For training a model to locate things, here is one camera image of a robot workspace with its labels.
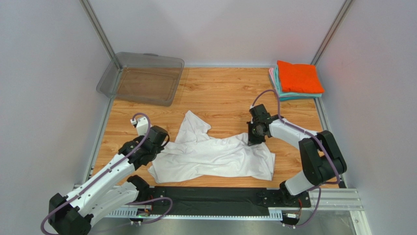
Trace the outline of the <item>white t-shirt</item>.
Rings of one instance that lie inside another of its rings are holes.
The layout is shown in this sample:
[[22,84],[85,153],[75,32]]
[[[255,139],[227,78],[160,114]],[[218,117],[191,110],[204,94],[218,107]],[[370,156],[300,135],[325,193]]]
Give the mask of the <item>white t-shirt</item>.
[[247,133],[210,137],[210,129],[208,123],[187,111],[175,141],[165,146],[148,169],[155,182],[183,182],[204,175],[272,180],[275,154],[266,144],[249,146]]

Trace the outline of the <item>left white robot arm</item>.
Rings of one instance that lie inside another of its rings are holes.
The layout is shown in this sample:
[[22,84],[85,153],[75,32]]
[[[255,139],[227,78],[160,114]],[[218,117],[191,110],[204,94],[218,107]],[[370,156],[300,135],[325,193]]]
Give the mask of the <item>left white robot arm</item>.
[[164,149],[169,134],[161,127],[150,127],[144,135],[126,142],[111,161],[87,182],[49,201],[49,223],[60,235],[86,235],[103,217],[119,207],[149,199],[149,184],[137,175],[138,168],[153,161]]

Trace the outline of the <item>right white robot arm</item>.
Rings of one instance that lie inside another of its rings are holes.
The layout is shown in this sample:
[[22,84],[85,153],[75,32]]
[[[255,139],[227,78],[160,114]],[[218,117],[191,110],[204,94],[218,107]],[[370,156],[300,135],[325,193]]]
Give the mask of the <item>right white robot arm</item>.
[[346,172],[346,161],[331,132],[301,128],[280,115],[270,115],[262,104],[251,107],[249,112],[252,119],[247,123],[248,145],[276,138],[300,152],[302,170],[279,186],[278,200],[282,204],[296,204],[307,190],[326,184]]

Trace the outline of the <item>pink folded t-shirt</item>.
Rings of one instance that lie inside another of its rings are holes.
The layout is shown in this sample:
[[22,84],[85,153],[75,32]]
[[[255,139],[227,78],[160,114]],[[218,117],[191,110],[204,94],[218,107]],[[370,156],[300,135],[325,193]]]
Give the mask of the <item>pink folded t-shirt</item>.
[[275,69],[274,68],[269,68],[269,79],[270,79],[270,82],[271,82],[273,88],[275,89],[275,91],[278,95],[278,98],[280,98],[279,89],[278,89],[278,85],[277,85],[277,80],[275,79]]

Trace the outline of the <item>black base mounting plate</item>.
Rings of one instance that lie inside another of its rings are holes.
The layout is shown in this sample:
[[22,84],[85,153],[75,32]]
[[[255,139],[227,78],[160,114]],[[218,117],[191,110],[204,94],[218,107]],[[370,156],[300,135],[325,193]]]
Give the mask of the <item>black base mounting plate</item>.
[[141,200],[161,198],[152,203],[152,211],[187,216],[266,216],[272,207],[309,208],[306,192],[294,199],[285,198],[281,190],[268,188],[153,187],[144,191]]

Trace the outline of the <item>clear grey plastic bin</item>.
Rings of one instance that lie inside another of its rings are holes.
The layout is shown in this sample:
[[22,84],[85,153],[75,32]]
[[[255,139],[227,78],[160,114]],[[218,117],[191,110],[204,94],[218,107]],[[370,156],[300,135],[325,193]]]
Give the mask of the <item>clear grey plastic bin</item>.
[[170,106],[185,62],[149,53],[119,52],[114,55],[96,91],[108,98]]

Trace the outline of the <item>orange folded t-shirt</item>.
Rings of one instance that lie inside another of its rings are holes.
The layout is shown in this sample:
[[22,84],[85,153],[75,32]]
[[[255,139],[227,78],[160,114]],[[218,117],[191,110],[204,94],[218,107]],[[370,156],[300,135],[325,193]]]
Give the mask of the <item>orange folded t-shirt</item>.
[[285,93],[323,94],[317,69],[309,64],[292,64],[277,60],[278,78]]

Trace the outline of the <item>aluminium frame rail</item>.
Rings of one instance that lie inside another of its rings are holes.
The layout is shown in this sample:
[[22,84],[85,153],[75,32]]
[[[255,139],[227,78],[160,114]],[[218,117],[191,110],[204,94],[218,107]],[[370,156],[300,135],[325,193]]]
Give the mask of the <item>aluminium frame rail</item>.
[[358,192],[324,188],[306,192],[309,208],[269,208],[266,216],[187,216],[121,206],[97,222],[93,235],[368,235]]

